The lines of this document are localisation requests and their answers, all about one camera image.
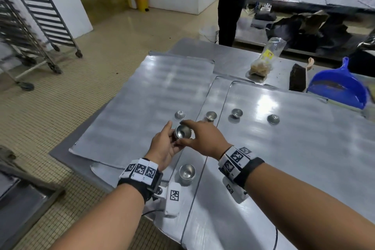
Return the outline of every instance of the dustpan handle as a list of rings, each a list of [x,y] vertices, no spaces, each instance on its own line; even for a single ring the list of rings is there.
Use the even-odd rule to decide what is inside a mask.
[[[344,70],[348,70],[348,64],[349,64],[349,58],[346,56],[342,59],[342,66],[340,68],[343,68]]]

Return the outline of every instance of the black pants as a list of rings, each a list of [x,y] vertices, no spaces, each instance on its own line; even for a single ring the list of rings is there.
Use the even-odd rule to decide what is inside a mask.
[[[236,36],[237,21],[240,18],[244,0],[219,0],[218,23],[219,44],[231,47]]]

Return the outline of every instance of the bag of food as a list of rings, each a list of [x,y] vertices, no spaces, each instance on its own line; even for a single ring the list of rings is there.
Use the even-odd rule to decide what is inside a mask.
[[[272,63],[279,58],[286,44],[281,38],[270,38],[259,58],[251,63],[250,74],[267,76],[272,69]]]

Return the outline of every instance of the hand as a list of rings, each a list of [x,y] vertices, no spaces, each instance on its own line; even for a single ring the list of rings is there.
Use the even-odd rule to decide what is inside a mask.
[[[172,142],[174,129],[171,129],[172,121],[164,126],[160,133],[155,134],[151,141],[150,149],[145,158],[159,165],[159,171],[163,171],[171,163],[172,157],[184,147]]]
[[[232,144],[228,143],[216,126],[209,122],[181,121],[194,130],[195,139],[178,139],[177,144],[191,147],[202,155],[220,160]]]

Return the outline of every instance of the dustpan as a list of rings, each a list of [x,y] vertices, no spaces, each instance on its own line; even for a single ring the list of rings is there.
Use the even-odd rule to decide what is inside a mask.
[[[345,57],[340,68],[318,72],[307,92],[362,110],[367,103],[366,88],[349,72],[348,64],[349,58]]]

